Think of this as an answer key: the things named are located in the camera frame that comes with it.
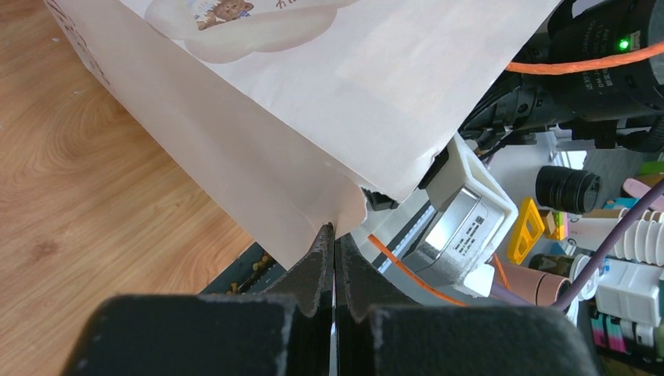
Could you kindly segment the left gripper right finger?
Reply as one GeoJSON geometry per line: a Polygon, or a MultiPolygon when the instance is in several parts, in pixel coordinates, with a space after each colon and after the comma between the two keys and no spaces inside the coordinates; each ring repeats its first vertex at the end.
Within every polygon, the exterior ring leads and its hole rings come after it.
{"type": "Polygon", "coordinates": [[[350,236],[334,245],[341,375],[596,375],[582,335],[553,309],[425,306],[350,236]]]}

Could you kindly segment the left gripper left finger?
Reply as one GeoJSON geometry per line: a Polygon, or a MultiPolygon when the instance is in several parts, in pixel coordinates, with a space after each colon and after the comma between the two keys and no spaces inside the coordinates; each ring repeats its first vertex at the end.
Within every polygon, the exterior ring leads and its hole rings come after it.
{"type": "Polygon", "coordinates": [[[326,375],[334,228],[262,293],[118,295],[85,323],[65,375],[326,375]]]}

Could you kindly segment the brown paper bag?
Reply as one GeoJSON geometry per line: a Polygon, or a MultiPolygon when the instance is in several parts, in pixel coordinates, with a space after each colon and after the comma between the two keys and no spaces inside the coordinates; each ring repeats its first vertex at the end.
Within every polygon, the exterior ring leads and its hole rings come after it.
{"type": "Polygon", "coordinates": [[[557,1],[48,1],[87,69],[283,266],[403,202],[445,149],[505,212],[451,280],[489,297],[512,200],[457,130],[557,1]]]}

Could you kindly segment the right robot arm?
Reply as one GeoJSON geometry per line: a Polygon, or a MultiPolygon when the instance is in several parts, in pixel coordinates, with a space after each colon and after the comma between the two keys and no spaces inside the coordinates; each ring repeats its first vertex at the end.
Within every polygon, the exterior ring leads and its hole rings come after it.
{"type": "MultiPolygon", "coordinates": [[[[519,63],[578,63],[624,55],[663,40],[660,1],[601,1],[573,12],[563,1],[516,55],[519,63]]],[[[663,149],[663,57],[560,75],[506,71],[459,132],[482,150],[531,143],[537,132],[567,129],[598,149],[663,149]]]]}

